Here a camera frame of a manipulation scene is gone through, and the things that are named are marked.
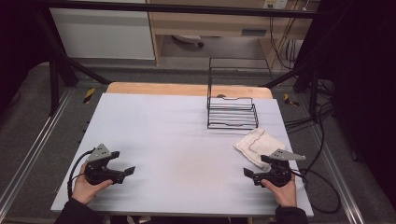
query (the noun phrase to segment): white cloth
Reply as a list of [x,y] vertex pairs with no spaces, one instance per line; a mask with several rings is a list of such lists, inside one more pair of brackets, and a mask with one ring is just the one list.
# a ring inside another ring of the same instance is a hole
[[268,163],[262,161],[261,155],[269,156],[278,149],[286,149],[282,142],[275,139],[263,128],[253,129],[233,146],[265,172],[268,172],[271,167]]

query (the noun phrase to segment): wire rack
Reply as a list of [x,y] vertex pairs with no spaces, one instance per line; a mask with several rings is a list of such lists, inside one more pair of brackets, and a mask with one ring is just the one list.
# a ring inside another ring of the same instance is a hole
[[239,129],[252,130],[259,127],[259,120],[257,118],[256,106],[253,104],[253,99],[250,97],[229,98],[226,96],[212,96],[212,86],[214,80],[217,79],[252,79],[249,77],[227,77],[224,73],[214,75],[214,70],[228,70],[228,69],[257,69],[254,67],[244,66],[214,66],[212,60],[218,58],[211,58],[209,61],[209,78],[207,88],[207,128],[208,129]]

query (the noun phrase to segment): black cable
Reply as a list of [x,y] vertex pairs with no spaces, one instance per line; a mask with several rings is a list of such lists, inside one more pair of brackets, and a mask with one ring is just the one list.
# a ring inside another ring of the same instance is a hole
[[291,68],[291,54],[293,53],[293,46],[292,46],[293,44],[292,44],[292,40],[289,40],[288,42],[291,42],[291,49],[290,49],[290,56],[289,56],[289,67]]
[[78,165],[79,162],[82,160],[82,158],[84,158],[86,155],[92,154],[94,150],[95,150],[95,149],[84,152],[84,154],[82,154],[82,155],[77,159],[76,163],[74,164],[73,169],[72,169],[72,171],[70,172],[69,181],[67,181],[67,196],[69,197],[69,199],[72,197],[72,193],[73,193],[73,190],[72,190],[72,183],[73,183],[73,180],[74,180],[76,177],[78,177],[78,175],[75,176],[75,177],[73,177],[73,173],[75,172],[77,165]]
[[311,203],[311,206],[321,213],[325,213],[325,214],[337,213],[341,208],[341,196],[340,196],[340,193],[338,192],[338,190],[335,188],[335,186],[329,180],[327,180],[323,175],[320,175],[319,173],[317,173],[313,170],[308,171],[306,169],[301,169],[300,172],[303,173],[303,177],[305,180],[306,180],[306,174],[308,174],[308,173],[312,173],[312,174],[316,175],[317,177],[319,177],[320,179],[322,179],[324,182],[326,182],[332,188],[332,190],[335,193],[335,196],[337,197],[337,205],[333,210],[324,210],[324,209],[318,208],[317,206],[315,206],[312,203]]
[[288,40],[288,43],[286,44],[286,51],[285,51],[286,60],[289,59],[289,45],[290,45],[290,40]]
[[[294,4],[294,7],[293,7],[292,10],[295,10],[295,8],[297,8],[297,5],[298,5],[299,1],[300,1],[300,0],[297,0],[297,1],[296,1],[296,3]],[[284,33],[283,33],[281,39],[280,39],[279,47],[282,45],[282,41],[283,41],[283,40],[287,37],[287,35],[289,34],[290,29],[291,29],[292,25],[294,24],[295,20],[296,20],[296,18],[293,18],[293,19],[291,20],[291,22],[290,22],[290,20],[288,21],[288,24],[286,25],[286,29],[285,29],[285,31],[284,31]],[[274,52],[276,53],[276,58],[277,58],[277,60],[279,61],[279,63],[280,63],[283,67],[285,67],[285,68],[291,70],[291,69],[292,69],[291,66],[286,66],[286,65],[283,63],[281,51],[280,51],[280,53],[279,53],[279,51],[278,51],[277,48],[276,48],[276,43],[275,43],[274,36],[273,36],[273,29],[274,29],[274,18],[273,18],[273,17],[270,17],[270,36],[271,36],[270,41],[271,41],[271,46],[273,47]]]
[[293,169],[290,169],[290,171],[291,171],[292,174],[299,176],[303,180],[303,182],[307,181],[304,175],[301,175],[301,174],[297,173],[297,172],[300,172],[300,171],[293,170]]
[[297,133],[297,132],[299,132],[299,131],[301,131],[301,130],[304,130],[304,129],[306,129],[306,128],[312,127],[312,126],[314,126],[314,125],[315,125],[315,124],[306,125],[306,126],[304,126],[303,128],[299,128],[299,129],[294,130],[294,131],[292,131],[292,132],[288,132],[288,134]]
[[[320,156],[320,154],[321,154],[321,152],[323,150],[325,134],[324,134],[324,128],[323,128],[322,121],[324,119],[326,119],[333,111],[332,106],[329,106],[330,104],[331,104],[330,102],[327,102],[326,104],[322,105],[320,107],[319,112],[317,113],[318,124],[319,124],[320,131],[321,131],[321,139],[320,139],[319,150],[318,150],[315,158],[308,165],[308,167],[306,169],[300,169],[302,180],[304,181],[304,184],[306,186],[308,184],[308,181],[306,179],[306,175],[309,174],[309,173],[312,173],[312,174],[316,175],[317,177],[321,178],[323,181],[325,181],[332,188],[332,190],[335,192],[335,195],[336,195],[336,198],[337,198],[337,205],[336,205],[336,207],[333,210],[324,210],[324,209],[318,208],[317,206],[315,206],[314,204],[311,203],[311,205],[312,205],[312,207],[314,209],[316,209],[317,211],[319,211],[321,213],[325,213],[325,214],[334,214],[334,213],[338,212],[339,209],[341,208],[341,196],[340,196],[338,190],[335,188],[335,186],[329,180],[327,180],[324,176],[322,176],[319,173],[317,173],[317,172],[312,170],[312,166],[318,160],[318,158],[319,158],[319,156]],[[293,121],[286,121],[285,123],[288,123],[288,124],[285,124],[285,127],[288,127],[288,126],[289,127],[291,126],[292,128],[293,127],[298,127],[298,126],[300,126],[300,125],[302,125],[304,123],[310,122],[310,121],[312,121],[312,119],[310,117],[304,118],[304,119],[297,119],[297,120],[293,120]]]
[[292,56],[293,56],[293,63],[295,63],[296,62],[296,43],[297,43],[297,40],[293,40],[293,54],[292,54]]

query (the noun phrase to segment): white tabletop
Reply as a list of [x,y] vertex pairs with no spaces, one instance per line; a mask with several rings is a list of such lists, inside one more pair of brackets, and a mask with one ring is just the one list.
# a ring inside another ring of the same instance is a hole
[[[291,151],[276,100],[254,99],[260,127]],[[109,169],[134,174],[101,191],[89,207],[118,215],[262,217],[277,207],[268,189],[254,186],[243,168],[260,170],[233,148],[248,131],[208,130],[206,97],[105,93],[77,158],[103,143],[120,157]],[[297,168],[294,161],[292,168]],[[52,211],[67,202],[66,175]],[[313,216],[297,178],[298,206]]]

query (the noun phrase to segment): hand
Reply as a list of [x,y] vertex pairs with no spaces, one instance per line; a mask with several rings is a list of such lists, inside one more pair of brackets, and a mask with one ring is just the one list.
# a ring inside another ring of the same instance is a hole
[[[80,174],[84,174],[86,162],[81,165]],[[96,196],[96,194],[102,189],[107,188],[113,184],[112,180],[106,180],[98,185],[91,185],[85,179],[85,175],[79,175],[76,179],[76,185],[73,190],[72,198],[76,199],[80,203],[87,205],[92,201],[92,199]]]
[[262,184],[274,193],[276,201],[282,207],[297,207],[295,175],[292,175],[291,181],[281,188],[266,179],[262,180]]

